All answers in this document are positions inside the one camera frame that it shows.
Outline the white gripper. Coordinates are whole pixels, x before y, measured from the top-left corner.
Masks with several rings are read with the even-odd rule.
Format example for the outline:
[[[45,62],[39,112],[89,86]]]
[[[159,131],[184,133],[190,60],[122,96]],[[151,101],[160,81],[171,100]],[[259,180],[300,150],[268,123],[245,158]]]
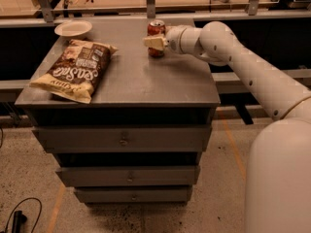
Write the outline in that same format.
[[[199,55],[203,48],[199,42],[201,30],[189,25],[172,26],[165,37],[148,36],[143,39],[144,46],[155,50],[165,50],[168,46],[178,54]]]

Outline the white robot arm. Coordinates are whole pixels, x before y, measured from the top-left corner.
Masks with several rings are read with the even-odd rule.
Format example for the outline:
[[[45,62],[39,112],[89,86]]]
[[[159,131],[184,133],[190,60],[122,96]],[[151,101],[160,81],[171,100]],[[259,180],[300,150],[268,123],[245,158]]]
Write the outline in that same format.
[[[212,21],[178,25],[144,45],[227,65],[273,122],[252,143],[245,187],[245,233],[311,233],[311,90],[244,47]]]

